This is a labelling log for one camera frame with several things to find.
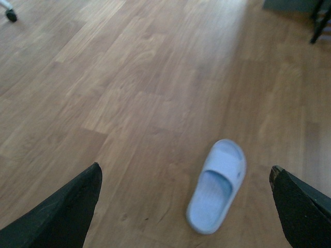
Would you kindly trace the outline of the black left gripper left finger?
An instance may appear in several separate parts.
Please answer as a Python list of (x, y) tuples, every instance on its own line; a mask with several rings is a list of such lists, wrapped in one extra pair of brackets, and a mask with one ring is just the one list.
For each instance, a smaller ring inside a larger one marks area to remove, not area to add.
[(101, 185), (102, 170), (93, 163), (1, 229), (1, 247), (83, 247)]

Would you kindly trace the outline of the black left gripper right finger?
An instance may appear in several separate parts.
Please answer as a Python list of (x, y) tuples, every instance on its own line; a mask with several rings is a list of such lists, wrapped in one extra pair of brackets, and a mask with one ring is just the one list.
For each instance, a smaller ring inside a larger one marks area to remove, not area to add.
[(269, 183), (291, 247), (330, 247), (330, 197), (278, 165)]

